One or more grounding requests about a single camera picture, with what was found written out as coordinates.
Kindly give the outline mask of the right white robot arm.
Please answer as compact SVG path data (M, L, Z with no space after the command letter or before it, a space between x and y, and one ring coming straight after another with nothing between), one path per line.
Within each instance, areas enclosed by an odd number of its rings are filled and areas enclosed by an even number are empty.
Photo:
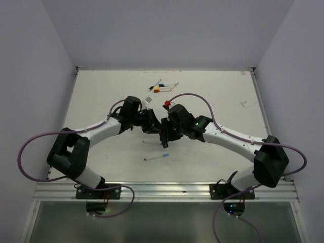
M167 101L163 107L168 112L168 117L161 120L160 141L163 147L167 147L169 141L186 136L191 140L219 145L252 162L252 166L233 172L224 184L215 184L214 190L222 198L238 198L244 190L258 184L269 188L277 186L289 159L276 137L262 139L241 133L231 137L211 118L194 117L181 104L172 106Z

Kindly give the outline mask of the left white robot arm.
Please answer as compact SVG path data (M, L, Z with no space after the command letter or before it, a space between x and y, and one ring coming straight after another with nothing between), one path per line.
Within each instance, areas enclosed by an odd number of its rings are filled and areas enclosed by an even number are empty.
M105 193L105 179L87 166L89 150L107 138L117 136L132 127L143 133L159 134L162 125L153 109L140 109L141 100L134 96L116 102L123 105L116 111L110 109L103 121L76 131L64 128L58 133L47 163L67 178L87 187L91 197L98 199Z

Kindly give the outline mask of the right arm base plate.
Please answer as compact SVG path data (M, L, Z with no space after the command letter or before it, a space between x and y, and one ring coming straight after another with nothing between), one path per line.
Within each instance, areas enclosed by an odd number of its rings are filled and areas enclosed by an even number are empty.
M236 188L234 188L232 185L227 185L227 184L210 184L209 185L209 192L210 192L210 197L212 200L223 200L229 196L232 196L236 193L240 193L240 195L237 195L233 197L233 199L255 199L255 193L252 190L251 192L245 192L242 193L238 191Z

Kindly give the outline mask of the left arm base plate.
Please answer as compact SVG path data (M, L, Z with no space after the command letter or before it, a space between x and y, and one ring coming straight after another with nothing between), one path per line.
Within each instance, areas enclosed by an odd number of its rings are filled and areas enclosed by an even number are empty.
M120 184L99 184L97 188L90 189L84 185L76 186L76 199L120 199L121 185Z

